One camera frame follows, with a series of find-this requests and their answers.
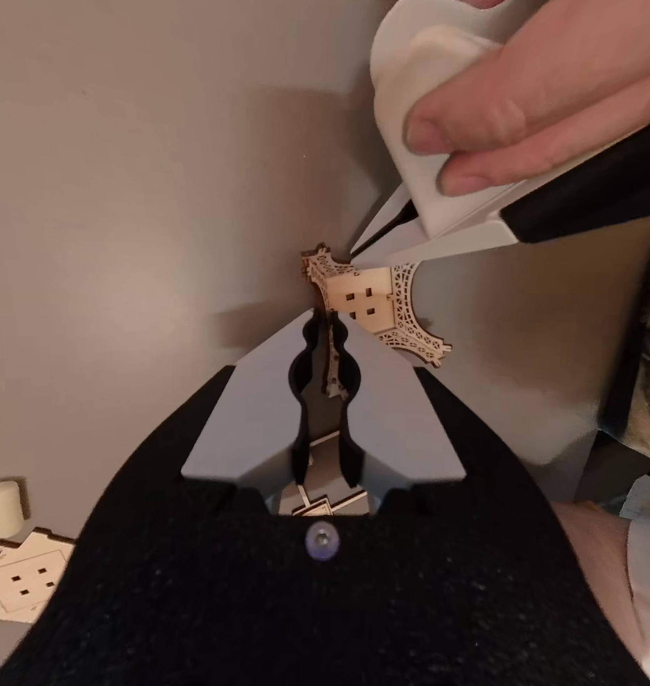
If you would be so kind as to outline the white cylinder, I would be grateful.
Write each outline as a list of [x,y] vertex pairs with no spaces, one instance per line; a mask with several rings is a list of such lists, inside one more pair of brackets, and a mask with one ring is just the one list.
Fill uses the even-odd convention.
[[18,535],[25,515],[19,483],[14,479],[0,481],[0,539]]

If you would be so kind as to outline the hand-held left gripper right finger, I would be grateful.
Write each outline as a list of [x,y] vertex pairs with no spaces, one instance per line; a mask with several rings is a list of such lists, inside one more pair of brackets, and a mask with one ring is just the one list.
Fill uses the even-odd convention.
[[369,513],[391,491],[465,484],[467,470],[415,366],[348,316],[332,316],[341,410],[339,464]]

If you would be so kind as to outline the wooden tower model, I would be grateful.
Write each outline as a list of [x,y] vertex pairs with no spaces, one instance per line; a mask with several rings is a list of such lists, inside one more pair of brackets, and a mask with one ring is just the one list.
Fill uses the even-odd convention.
[[417,319],[412,287],[419,263],[358,269],[335,260],[324,243],[301,254],[304,278],[319,292],[329,332],[327,367],[323,392],[347,398],[339,380],[339,354],[331,322],[333,313],[357,321],[384,344],[406,351],[435,368],[450,353],[452,345],[426,331]]

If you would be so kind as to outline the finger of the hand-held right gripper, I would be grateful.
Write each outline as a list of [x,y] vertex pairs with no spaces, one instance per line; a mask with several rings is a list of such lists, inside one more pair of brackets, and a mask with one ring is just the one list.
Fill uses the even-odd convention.
[[401,184],[364,229],[352,257],[391,257],[428,241],[410,193]]
[[429,238],[418,218],[392,228],[356,256],[358,269],[401,266],[433,259],[477,253],[518,244],[518,238],[500,219]]

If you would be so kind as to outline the person's right hand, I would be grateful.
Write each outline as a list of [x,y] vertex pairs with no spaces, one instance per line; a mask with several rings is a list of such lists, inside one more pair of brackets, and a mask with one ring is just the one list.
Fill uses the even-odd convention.
[[448,154],[443,195],[557,169],[650,124],[650,1],[548,1],[500,49],[427,93],[406,147]]

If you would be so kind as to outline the wooden puzzle piece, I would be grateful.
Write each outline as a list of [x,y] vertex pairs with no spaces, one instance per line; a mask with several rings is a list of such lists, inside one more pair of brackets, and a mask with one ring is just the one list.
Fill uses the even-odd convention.
[[341,474],[337,434],[311,447],[304,483],[287,485],[278,508],[279,515],[304,517],[355,516],[369,511],[364,489],[349,486]]

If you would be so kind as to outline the wooden puzzle sheet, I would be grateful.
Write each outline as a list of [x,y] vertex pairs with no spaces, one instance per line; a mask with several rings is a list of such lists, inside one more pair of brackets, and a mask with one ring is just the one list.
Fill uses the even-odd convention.
[[39,527],[22,543],[0,539],[0,621],[35,623],[74,547],[74,540]]

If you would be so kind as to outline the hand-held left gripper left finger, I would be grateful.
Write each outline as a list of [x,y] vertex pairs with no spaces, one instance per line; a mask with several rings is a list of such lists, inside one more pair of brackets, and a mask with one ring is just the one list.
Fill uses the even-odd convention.
[[182,467],[186,479],[257,490],[271,513],[309,466],[309,411],[321,314],[308,309],[242,357]]

